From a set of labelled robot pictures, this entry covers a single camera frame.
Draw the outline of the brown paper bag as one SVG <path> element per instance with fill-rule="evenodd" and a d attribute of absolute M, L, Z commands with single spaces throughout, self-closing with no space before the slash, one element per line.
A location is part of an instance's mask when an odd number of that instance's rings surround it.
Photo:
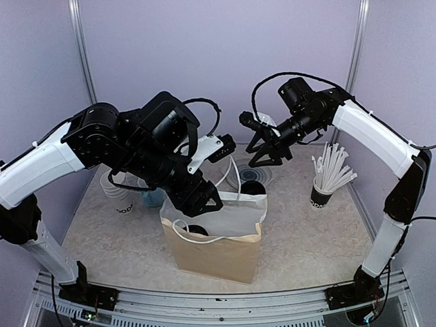
<path fill-rule="evenodd" d="M 165 200 L 160 209 L 161 225 L 179 270 L 206 277 L 250 284 L 256 274 L 262 223 L 268 209 L 267 195 L 240 191 L 241 181 L 234 159 L 238 191 L 220 191 L 219 211 L 188 217 Z M 208 236 L 186 232 L 188 225 L 202 226 Z"/>

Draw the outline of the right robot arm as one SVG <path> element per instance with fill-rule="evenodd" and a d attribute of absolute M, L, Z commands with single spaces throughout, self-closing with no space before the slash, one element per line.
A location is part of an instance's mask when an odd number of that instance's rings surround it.
<path fill-rule="evenodd" d="M 372 278 L 381 275 L 398 251 L 399 243 L 418 208 L 426 188 L 431 166 L 431 152 L 406 140 L 374 114 L 364 109 L 343 87 L 328 82 L 323 91 L 313 90 L 308 75 L 290 72 L 290 79 L 279 87 L 278 94 L 290 112 L 282 123 L 262 118 L 256 104 L 260 87 L 272 78 L 259 82 L 251 94 L 251 110 L 239 116 L 241 125 L 254 132 L 246 148 L 253 157 L 251 167 L 280 166 L 292 158 L 290 147 L 301 143 L 313 132 L 335 127 L 366 148 L 393 175 L 392 191 L 384 202 L 384 218 L 357 281 L 351 283 L 349 297 L 363 302 L 375 291 Z"/>

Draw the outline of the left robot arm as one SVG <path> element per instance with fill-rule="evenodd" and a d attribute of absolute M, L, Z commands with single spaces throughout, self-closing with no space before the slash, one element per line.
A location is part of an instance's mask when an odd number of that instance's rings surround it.
<path fill-rule="evenodd" d="M 162 91 L 144 107 L 119 112 L 100 102 L 65 119 L 29 150 L 1 166 L 1 237 L 30 252 L 82 303 L 95 297 L 85 267 L 68 258 L 49 234 L 35 192 L 51 182 L 104 164 L 110 174 L 141 178 L 146 190 L 162 189 L 189 217 L 223 206 L 200 166 L 217 161 L 223 141 L 198 136 L 199 121 L 187 103 Z"/>

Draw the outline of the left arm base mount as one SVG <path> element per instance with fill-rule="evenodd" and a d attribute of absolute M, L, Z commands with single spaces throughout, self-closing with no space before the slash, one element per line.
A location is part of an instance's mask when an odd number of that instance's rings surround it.
<path fill-rule="evenodd" d="M 87 269 L 76 262 L 78 274 L 72 284 L 60 283 L 59 297 L 95 309 L 114 311 L 119 291 L 112 287 L 100 286 L 87 281 Z"/>

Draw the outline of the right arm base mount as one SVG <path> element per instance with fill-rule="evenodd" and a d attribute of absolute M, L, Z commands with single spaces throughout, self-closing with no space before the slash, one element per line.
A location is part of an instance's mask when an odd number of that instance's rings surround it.
<path fill-rule="evenodd" d="M 362 266 L 358 267 L 352 282 L 327 288 L 325 295 L 330 310 L 359 305 L 385 296 L 379 276 L 368 275 Z"/>

